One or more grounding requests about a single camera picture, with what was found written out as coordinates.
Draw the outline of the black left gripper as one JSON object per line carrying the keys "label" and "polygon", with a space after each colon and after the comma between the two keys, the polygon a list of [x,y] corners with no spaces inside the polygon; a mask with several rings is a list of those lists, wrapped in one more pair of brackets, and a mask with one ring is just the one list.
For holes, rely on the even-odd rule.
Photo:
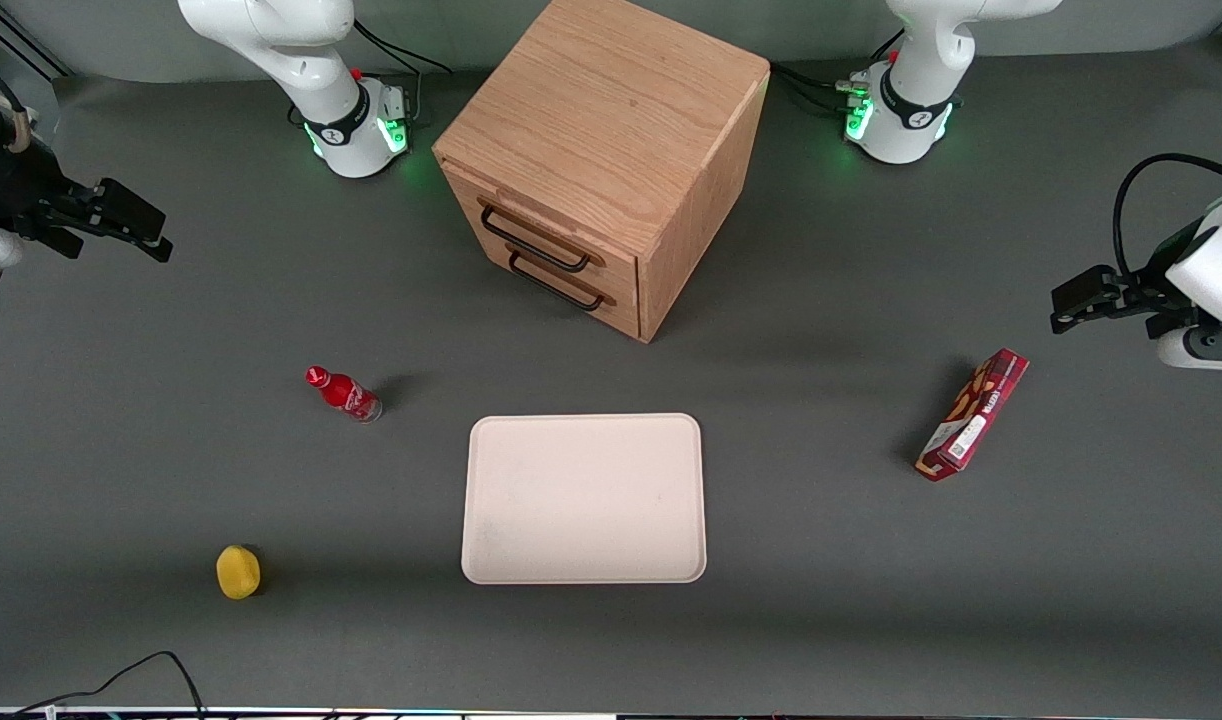
{"label": "black left gripper", "polygon": [[1167,270],[1196,249],[1199,227],[1202,219],[1191,220],[1152,251],[1150,259],[1140,269],[1128,268],[1122,231],[1122,219],[1111,222],[1111,246],[1119,273],[1108,265],[1096,265],[1059,284],[1050,292],[1051,332],[1063,334],[1077,325],[1097,319],[1121,319],[1151,313],[1145,328],[1151,341],[1160,341],[1172,332],[1180,337],[1195,321],[1205,321],[1199,310],[1176,284],[1167,277]]}

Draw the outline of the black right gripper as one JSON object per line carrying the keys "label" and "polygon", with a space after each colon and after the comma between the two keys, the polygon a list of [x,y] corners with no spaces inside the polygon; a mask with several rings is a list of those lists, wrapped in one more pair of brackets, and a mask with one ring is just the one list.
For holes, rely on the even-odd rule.
{"label": "black right gripper", "polygon": [[175,246],[164,236],[166,214],[116,178],[100,178],[94,196],[94,224],[87,189],[64,176],[44,143],[9,152],[9,130],[0,128],[0,229],[43,243],[67,259],[77,259],[84,240],[76,233],[108,236],[131,243],[156,263],[167,263]]}

